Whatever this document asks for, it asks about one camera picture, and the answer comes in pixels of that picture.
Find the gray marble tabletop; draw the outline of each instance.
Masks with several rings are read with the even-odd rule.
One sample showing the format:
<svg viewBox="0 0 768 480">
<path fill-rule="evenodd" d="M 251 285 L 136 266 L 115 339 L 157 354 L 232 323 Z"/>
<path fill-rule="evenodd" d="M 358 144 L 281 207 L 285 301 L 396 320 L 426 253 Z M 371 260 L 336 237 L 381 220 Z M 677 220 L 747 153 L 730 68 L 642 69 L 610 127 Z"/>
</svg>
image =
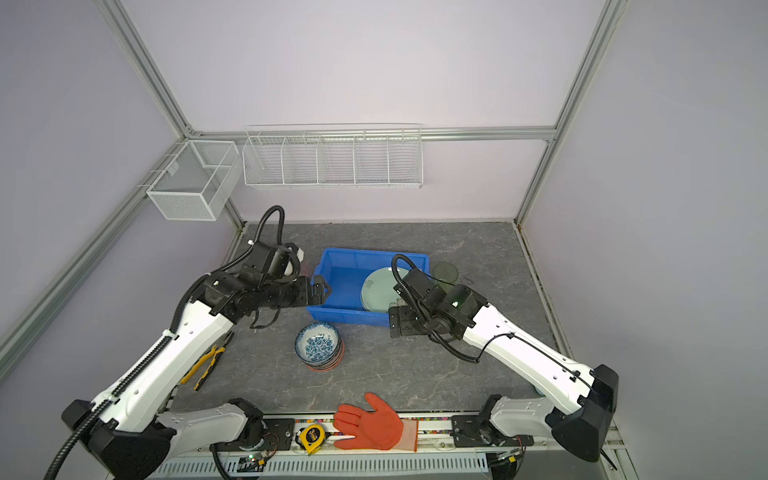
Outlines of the gray marble tabletop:
<svg viewBox="0 0 768 480">
<path fill-rule="evenodd" d="M 254 231 L 250 226 L 244 238 L 252 238 Z M 267 225 L 263 238 L 273 241 L 274 235 L 275 226 Z M 285 226 L 283 241 L 304 250 L 310 272 L 327 247 L 427 253 L 432 265 L 453 263 L 461 283 L 554 346 L 510 223 L 296 224 Z M 264 310 L 259 323 L 269 319 L 271 312 Z M 181 386 L 171 410 L 207 409 L 242 397 L 266 413 L 331 412 L 340 403 L 367 407 L 363 395 L 374 392 L 401 412 L 457 411 L 478 410 L 494 393 L 537 396 L 530 383 L 490 355 L 479 364 L 463 362 L 424 336 L 390 339 L 389 329 L 378 326 L 337 323 L 346 353 L 335 369 L 314 372 L 293 350 L 296 334 L 312 321 L 304 308 L 283 309 L 274 325 L 261 330 L 249 329 L 250 319 L 243 319 L 205 385 L 198 392 L 192 390 L 194 382 Z M 478 352 L 465 343 L 453 344 L 468 354 Z"/>
</svg>

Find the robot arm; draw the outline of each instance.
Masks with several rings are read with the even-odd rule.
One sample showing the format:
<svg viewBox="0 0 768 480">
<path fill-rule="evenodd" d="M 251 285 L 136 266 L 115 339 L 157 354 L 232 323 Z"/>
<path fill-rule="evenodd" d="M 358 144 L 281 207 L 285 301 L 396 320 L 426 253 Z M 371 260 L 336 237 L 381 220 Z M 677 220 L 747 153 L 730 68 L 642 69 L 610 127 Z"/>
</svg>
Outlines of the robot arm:
<svg viewBox="0 0 768 480">
<path fill-rule="evenodd" d="M 262 218 L 260 231 L 273 207 Z M 75 400 L 62 413 L 73 435 L 48 470 L 55 478 L 77 441 L 117 478 L 146 478 L 162 462 L 180 453 L 218 442 L 256 445 L 265 435 L 263 414 L 243 399 L 192 413 L 157 414 L 179 379 L 217 338 L 260 306 L 284 308 L 317 305 L 331 290 L 321 276 L 313 282 L 299 276 L 301 251 L 292 244 L 254 241 L 239 258 L 238 274 L 225 270 L 198 280 L 185 294 L 179 321 L 109 389 L 92 402 Z M 446 333 L 481 348 L 538 387 L 544 399 L 512 400 L 492 396 L 480 421 L 489 440 L 513 435 L 553 437 L 569 452 L 596 462 L 616 408 L 618 377 L 606 366 L 588 366 L 562 356 L 506 319 L 482 296 L 458 285 L 446 293 L 419 269 L 400 279 L 396 261 L 396 290 L 408 306 L 393 307 L 392 336 L 430 335 L 452 354 L 477 363 L 453 349 Z"/>
<path fill-rule="evenodd" d="M 397 260 L 412 268 L 402 279 Z M 478 419 L 485 429 L 482 440 L 486 445 L 514 435 L 545 436 L 579 458 L 589 462 L 600 458 L 616 411 L 616 372 L 605 365 L 591 369 L 561 355 L 467 286 L 456 285 L 445 292 L 403 255 L 393 258 L 392 274 L 397 281 L 395 290 L 408 303 L 389 309 L 392 336 L 429 335 L 452 355 L 474 363 L 487 351 L 545 395 L 532 400 L 489 398 Z M 482 349 L 481 354 L 471 357 L 459 352 L 441 337 L 444 334 Z"/>
<path fill-rule="evenodd" d="M 61 414 L 73 435 L 51 463 L 55 478 L 72 446 L 81 441 L 116 478 L 146 478 L 167 458 L 218 442 L 256 445 L 265 424 L 262 412 L 243 399 L 192 413 L 158 409 L 179 379 L 217 338 L 262 306 L 273 309 L 317 305 L 330 295 L 321 276 L 299 276 L 303 252 L 291 243 L 258 240 L 238 260 L 199 279 L 177 308 L 171 328 L 112 386 L 92 402 L 75 400 Z M 243 262 L 237 274 L 226 272 Z"/>
</svg>

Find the white wire basket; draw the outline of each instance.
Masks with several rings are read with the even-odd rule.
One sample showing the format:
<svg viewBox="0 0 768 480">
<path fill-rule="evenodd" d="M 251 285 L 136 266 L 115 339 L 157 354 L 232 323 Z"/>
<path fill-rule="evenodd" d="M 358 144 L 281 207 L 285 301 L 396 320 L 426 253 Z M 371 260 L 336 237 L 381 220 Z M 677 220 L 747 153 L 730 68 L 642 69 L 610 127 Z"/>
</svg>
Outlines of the white wire basket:
<svg viewBox="0 0 768 480">
<path fill-rule="evenodd" d="M 245 183 L 254 188 L 421 187 L 418 126 L 339 130 L 339 125 L 246 127 Z"/>
<path fill-rule="evenodd" d="M 242 175 L 233 141 L 188 140 L 147 195 L 168 220 L 214 221 Z"/>
</svg>

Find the bowl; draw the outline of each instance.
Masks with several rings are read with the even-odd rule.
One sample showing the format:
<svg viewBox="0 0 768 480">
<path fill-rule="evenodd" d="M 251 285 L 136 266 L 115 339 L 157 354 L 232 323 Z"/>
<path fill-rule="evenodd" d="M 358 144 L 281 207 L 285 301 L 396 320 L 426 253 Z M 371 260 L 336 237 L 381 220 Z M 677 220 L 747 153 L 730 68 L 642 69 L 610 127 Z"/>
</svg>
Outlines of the bowl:
<svg viewBox="0 0 768 480">
<path fill-rule="evenodd" d="M 294 348 L 302 362 L 321 372 L 338 365 L 344 355 L 344 342 L 339 330 L 325 322 L 305 326 L 296 336 Z"/>
</svg>

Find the yellow-handled pliers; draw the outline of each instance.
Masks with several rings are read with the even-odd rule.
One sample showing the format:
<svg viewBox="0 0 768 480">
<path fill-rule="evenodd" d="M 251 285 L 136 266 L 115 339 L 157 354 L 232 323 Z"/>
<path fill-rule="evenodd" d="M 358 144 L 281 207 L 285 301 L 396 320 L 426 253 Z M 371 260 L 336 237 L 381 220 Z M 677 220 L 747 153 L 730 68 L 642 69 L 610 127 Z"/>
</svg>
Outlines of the yellow-handled pliers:
<svg viewBox="0 0 768 480">
<path fill-rule="evenodd" d="M 235 332 L 229 332 L 227 336 L 224 337 L 224 341 L 221 346 L 214 345 L 210 348 L 210 351 L 206 353 L 205 355 L 201 356 L 199 360 L 197 360 L 197 363 L 192 365 L 192 368 L 189 372 L 181 379 L 179 380 L 179 383 L 184 384 L 189 382 L 189 379 L 192 378 L 192 375 L 201 367 L 205 362 L 207 362 L 210 359 L 210 365 L 205 370 L 205 373 L 203 376 L 200 377 L 199 380 L 197 380 L 197 384 L 194 386 L 194 389 L 197 391 L 200 389 L 201 386 L 203 386 L 203 383 L 205 382 L 205 379 L 213 372 L 215 365 L 217 364 L 217 360 L 221 356 L 222 353 L 224 353 L 224 350 L 227 349 L 227 344 L 232 340 L 232 337 L 235 335 Z"/>
</svg>

